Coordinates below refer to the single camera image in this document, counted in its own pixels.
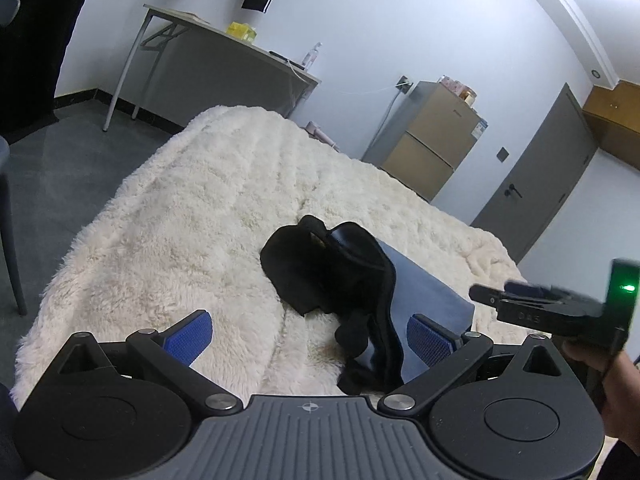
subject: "chair leg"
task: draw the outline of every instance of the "chair leg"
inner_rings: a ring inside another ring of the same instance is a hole
[[[11,288],[14,290],[15,302],[18,304],[18,313],[27,315],[27,306],[24,303],[22,287],[20,286],[20,274],[18,262],[15,258],[14,225],[11,220],[11,196],[9,194],[9,181],[6,173],[0,173],[0,237],[2,237],[2,250],[6,268],[9,271]]]

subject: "ceiling molding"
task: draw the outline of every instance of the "ceiling molding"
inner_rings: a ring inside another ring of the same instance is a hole
[[[562,32],[594,85],[615,88],[620,80],[606,50],[575,0],[536,0]]]

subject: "bed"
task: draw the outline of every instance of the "bed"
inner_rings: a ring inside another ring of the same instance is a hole
[[[305,214],[355,221],[468,298],[473,283],[521,279],[502,244],[427,204],[383,171],[309,139],[261,108],[194,118],[126,178],[77,236],[17,353],[21,406],[73,332],[122,340],[193,310],[214,341],[193,367],[245,402],[251,394],[340,394],[334,316],[283,305],[258,254]],[[527,331],[476,305],[474,329],[519,344]]]

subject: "wooden cabinet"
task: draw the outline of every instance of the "wooden cabinet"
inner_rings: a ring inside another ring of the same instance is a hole
[[[640,169],[640,86],[594,87],[583,111],[600,147]]]
[[[420,81],[362,160],[431,201],[476,143],[479,120],[443,85]]]

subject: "ribbed gray panel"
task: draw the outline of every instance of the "ribbed gray panel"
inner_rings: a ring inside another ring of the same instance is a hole
[[[378,415],[363,397],[269,396],[205,420],[178,455],[135,479],[464,480],[411,422]]]

